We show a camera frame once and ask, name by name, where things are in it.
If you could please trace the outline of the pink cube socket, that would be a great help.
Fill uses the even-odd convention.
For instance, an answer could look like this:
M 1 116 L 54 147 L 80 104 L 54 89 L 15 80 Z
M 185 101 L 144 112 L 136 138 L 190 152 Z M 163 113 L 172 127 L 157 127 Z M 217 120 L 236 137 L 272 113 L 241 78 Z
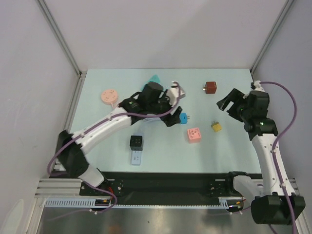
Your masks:
M 201 133 L 198 127 L 187 129 L 189 143 L 199 143 L 201 141 Z

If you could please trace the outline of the teal triangular power strip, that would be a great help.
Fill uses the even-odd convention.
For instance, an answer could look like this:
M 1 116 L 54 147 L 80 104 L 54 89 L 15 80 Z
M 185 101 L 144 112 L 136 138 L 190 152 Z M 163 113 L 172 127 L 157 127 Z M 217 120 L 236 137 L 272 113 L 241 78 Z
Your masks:
M 145 87 L 157 90 L 157 91 L 163 91 L 163 86 L 160 84 L 160 78 L 158 75 L 153 75 L 141 88 L 141 91 L 145 89 Z

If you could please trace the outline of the black cube socket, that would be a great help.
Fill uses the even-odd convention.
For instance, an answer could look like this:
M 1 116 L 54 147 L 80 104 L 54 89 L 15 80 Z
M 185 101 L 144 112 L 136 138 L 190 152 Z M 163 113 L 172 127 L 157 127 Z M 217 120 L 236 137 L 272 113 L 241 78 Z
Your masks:
M 143 151 L 143 136 L 131 135 L 129 146 L 132 151 Z

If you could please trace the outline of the light blue power strip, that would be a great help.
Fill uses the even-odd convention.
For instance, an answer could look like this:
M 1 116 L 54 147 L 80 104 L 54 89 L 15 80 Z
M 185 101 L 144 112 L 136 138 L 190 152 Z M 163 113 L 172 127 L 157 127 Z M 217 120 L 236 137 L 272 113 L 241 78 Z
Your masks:
M 130 161 L 131 165 L 133 165 L 133 166 L 141 165 L 142 152 L 143 151 L 132 151 L 131 150 L 131 161 Z

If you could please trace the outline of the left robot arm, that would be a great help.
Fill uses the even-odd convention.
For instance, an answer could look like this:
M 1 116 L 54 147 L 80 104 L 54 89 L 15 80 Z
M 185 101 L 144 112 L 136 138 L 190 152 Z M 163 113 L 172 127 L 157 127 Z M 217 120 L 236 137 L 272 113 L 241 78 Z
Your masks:
M 86 155 L 110 135 L 138 121 L 159 118 L 168 127 L 179 124 L 182 112 L 179 101 L 184 97 L 185 91 L 177 81 L 169 89 L 164 89 L 159 83 L 148 82 L 142 91 L 121 101 L 94 125 L 74 133 L 60 132 L 51 162 L 58 160 L 65 169 L 64 174 L 90 184 L 93 192 L 102 195 L 107 191 L 108 183 L 100 170 L 87 161 Z

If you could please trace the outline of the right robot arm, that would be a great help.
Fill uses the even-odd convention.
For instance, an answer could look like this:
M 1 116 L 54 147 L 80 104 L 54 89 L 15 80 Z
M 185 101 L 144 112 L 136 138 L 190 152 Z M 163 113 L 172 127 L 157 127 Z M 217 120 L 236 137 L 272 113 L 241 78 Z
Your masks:
M 296 195 L 287 177 L 278 147 L 278 130 L 275 121 L 267 117 L 269 94 L 262 88 L 247 95 L 232 89 L 217 106 L 223 111 L 229 103 L 229 116 L 244 124 L 256 151 L 263 186 L 257 186 L 245 172 L 229 172 L 225 191 L 229 195 L 240 193 L 247 200 L 255 223 L 294 226 L 306 203 Z

